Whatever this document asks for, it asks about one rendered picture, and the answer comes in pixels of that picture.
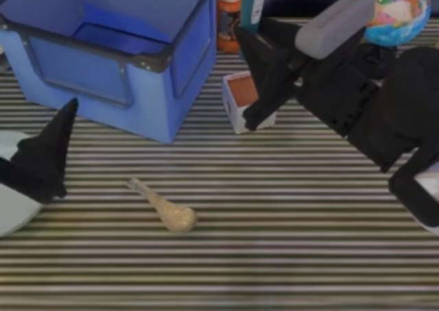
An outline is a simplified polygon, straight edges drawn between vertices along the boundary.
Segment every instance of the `orange sauce bottle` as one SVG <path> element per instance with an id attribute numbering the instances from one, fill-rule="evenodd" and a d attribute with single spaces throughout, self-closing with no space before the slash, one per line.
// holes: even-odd
<path id="1" fill-rule="evenodd" d="M 239 43 L 233 32 L 241 23 L 242 0 L 218 0 L 217 48 L 230 54 L 239 53 Z"/>

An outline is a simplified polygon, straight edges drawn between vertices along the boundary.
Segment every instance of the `table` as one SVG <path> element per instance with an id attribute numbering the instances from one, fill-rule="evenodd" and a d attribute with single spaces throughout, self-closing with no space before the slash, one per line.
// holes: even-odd
<path id="1" fill-rule="evenodd" d="M 434 20 L 410 46 L 438 37 Z M 78 118 L 68 199 L 0 241 L 0 309 L 437 310 L 439 238 L 389 194 L 393 171 L 295 101 L 234 135 L 221 77 L 244 69 L 219 55 L 172 146 Z M 0 77 L 1 129 L 36 134 L 53 114 Z M 132 177 L 196 208 L 198 228 L 167 232 Z"/>

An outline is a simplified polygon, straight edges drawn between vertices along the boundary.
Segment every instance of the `blue storage bin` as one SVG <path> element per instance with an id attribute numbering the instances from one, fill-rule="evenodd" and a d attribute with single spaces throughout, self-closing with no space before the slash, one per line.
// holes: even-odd
<path id="1" fill-rule="evenodd" d="M 216 0 L 3 0 L 25 97 L 170 143 L 215 64 Z"/>

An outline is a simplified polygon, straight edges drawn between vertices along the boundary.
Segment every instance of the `colorful ball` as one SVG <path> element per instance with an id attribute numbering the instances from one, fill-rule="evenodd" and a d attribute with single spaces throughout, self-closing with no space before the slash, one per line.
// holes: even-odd
<path id="1" fill-rule="evenodd" d="M 431 0 L 376 0 L 365 37 L 382 47 L 408 43 L 422 32 L 430 15 Z"/>

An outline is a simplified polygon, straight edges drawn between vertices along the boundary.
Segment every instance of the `teal container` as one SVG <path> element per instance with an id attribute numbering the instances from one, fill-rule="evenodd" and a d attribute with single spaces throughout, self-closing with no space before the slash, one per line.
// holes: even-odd
<path id="1" fill-rule="evenodd" d="M 241 26 L 249 32 L 258 32 L 264 2 L 265 0 L 242 0 Z"/>

